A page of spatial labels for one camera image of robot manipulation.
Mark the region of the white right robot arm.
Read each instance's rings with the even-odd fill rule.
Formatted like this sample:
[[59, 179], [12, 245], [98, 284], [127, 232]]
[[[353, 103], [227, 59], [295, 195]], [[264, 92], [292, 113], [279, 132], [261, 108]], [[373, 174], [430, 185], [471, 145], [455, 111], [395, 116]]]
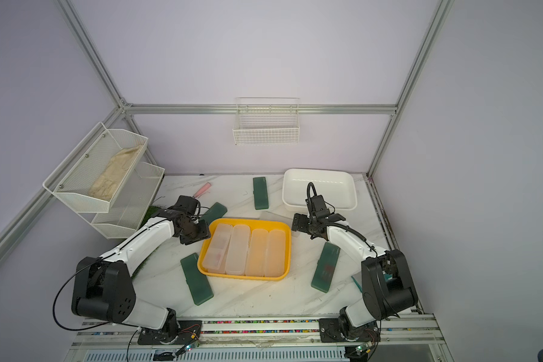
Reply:
[[353, 229], [336, 208], [317, 193], [315, 184], [306, 187], [307, 215], [294, 221], [311, 239], [321, 238], [338, 247], [360, 265], [362, 297], [339, 313], [339, 334], [358, 340], [373, 323], [411, 309], [419, 302], [407, 258], [399, 250], [387, 250], [368, 241]]

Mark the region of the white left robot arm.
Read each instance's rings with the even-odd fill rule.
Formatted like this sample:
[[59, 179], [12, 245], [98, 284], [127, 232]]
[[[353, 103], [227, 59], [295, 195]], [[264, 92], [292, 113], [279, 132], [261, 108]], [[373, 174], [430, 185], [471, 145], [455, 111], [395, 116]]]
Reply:
[[71, 311], [74, 315], [141, 329], [153, 342], [172, 344], [182, 339], [176, 312], [139, 297], [132, 274], [164, 242], [181, 244], [208, 239], [211, 233], [201, 219], [201, 203], [180, 196], [176, 204], [152, 214], [148, 221], [119, 246], [98, 257], [79, 262], [74, 276]]

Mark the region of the clear pencil case pink pen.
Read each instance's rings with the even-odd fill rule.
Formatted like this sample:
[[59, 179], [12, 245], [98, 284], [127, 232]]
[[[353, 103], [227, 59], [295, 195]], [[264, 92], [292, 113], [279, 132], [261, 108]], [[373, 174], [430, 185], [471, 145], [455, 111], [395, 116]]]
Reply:
[[215, 274], [225, 273], [227, 253], [232, 231], [232, 225], [226, 223], [220, 223], [217, 225], [202, 262], [202, 267], [205, 271]]

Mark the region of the yellow plastic tray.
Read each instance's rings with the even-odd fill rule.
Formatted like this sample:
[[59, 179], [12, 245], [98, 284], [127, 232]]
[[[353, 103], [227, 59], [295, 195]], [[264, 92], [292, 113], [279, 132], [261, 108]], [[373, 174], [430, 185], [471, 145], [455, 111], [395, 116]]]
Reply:
[[291, 231], [286, 223], [223, 218], [209, 225], [197, 267], [207, 276], [280, 281], [291, 266]]

